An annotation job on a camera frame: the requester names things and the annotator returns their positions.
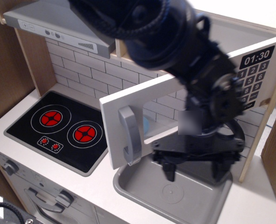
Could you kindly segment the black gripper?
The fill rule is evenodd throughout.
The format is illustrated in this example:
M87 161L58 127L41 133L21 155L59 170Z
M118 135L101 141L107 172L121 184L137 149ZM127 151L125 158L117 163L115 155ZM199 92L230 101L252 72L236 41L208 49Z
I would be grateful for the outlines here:
M152 159L163 164L163 172L170 182L175 181L175 164L211 161L213 179L221 182L231 165L240 159L244 146L243 131L232 135L213 133L205 136L179 135L175 132L152 143Z

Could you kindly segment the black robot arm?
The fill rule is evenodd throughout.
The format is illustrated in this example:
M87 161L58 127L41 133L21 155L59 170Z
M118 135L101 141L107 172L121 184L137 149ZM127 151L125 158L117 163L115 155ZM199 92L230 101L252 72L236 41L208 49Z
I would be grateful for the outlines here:
M178 131L152 143L152 159L175 180L178 164L210 161L220 181L240 158L245 135L241 83L235 66L209 39L210 21L185 0L72 0L81 20L125 42L131 59L174 75L188 93Z

